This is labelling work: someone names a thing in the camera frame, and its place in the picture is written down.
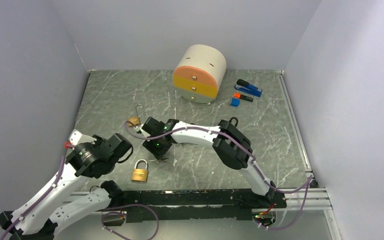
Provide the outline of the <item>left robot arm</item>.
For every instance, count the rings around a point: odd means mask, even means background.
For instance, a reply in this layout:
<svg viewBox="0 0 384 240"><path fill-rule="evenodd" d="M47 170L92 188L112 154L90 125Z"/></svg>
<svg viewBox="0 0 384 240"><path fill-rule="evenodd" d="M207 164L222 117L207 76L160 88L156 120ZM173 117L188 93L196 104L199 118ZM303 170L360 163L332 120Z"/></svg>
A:
<svg viewBox="0 0 384 240"><path fill-rule="evenodd" d="M72 151L61 158L57 173L29 201L14 211L0 213L1 239L52 240L85 216L109 208L119 209L124 192L113 181L104 181L91 193L68 204L64 202L81 185L111 173L123 156L133 154L133 145L121 134L105 139L73 130L65 146Z"/></svg>

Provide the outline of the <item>silver key bunch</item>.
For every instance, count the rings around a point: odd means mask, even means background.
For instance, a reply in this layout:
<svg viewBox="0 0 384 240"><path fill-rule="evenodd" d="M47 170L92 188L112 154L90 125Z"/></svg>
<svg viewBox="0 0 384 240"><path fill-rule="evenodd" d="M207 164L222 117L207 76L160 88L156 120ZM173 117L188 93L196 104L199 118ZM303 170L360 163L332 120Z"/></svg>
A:
<svg viewBox="0 0 384 240"><path fill-rule="evenodd" d="M154 163L157 163L157 164L160 164L160 163L168 163L168 158L152 159L152 160L150 160L149 162L154 162Z"/></svg>

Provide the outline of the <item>long shackle brass padlock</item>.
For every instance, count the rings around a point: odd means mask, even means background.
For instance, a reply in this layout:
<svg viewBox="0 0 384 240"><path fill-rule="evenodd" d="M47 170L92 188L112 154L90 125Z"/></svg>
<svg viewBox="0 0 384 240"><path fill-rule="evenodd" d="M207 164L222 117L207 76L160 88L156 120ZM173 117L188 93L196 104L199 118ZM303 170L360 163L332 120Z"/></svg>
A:
<svg viewBox="0 0 384 240"><path fill-rule="evenodd" d="M128 127L133 128L139 126L141 124L140 116L146 116L146 111L144 106L138 103L134 107L134 115L127 120Z"/></svg>

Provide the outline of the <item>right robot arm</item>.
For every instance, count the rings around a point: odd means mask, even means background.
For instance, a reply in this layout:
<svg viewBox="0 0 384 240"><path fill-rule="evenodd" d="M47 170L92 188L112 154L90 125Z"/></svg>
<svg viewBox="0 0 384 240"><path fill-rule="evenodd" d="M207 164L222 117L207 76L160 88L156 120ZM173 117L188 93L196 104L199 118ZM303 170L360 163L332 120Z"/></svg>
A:
<svg viewBox="0 0 384 240"><path fill-rule="evenodd" d="M201 126L178 119L162 122L149 117L135 131L143 136L143 146L159 160L174 144L212 147L225 166L245 178L258 206L266 208L275 199L274 185L258 166L250 140L230 121Z"/></svg>

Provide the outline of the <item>black padlock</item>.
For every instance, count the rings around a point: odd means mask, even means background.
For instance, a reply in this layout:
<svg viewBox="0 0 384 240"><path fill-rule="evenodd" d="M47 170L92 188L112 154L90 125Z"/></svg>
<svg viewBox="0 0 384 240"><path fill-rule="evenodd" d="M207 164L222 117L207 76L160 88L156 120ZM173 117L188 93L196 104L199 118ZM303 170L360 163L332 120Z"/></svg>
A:
<svg viewBox="0 0 384 240"><path fill-rule="evenodd" d="M238 118L237 117L231 117L230 119L229 119L229 121L228 121L230 124L232 124L232 125L234 125L235 127L237 127L238 126L238 123L239 123L239 120L238 120Z"/></svg>

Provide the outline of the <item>short shackle brass padlock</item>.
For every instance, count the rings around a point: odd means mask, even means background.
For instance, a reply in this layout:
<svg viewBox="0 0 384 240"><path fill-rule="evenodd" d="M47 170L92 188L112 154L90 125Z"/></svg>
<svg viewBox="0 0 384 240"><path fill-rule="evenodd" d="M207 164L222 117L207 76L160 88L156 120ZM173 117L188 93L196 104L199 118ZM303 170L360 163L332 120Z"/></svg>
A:
<svg viewBox="0 0 384 240"><path fill-rule="evenodd" d="M149 164L145 159L139 159L133 168L130 180L132 182L146 183L148 180Z"/></svg>

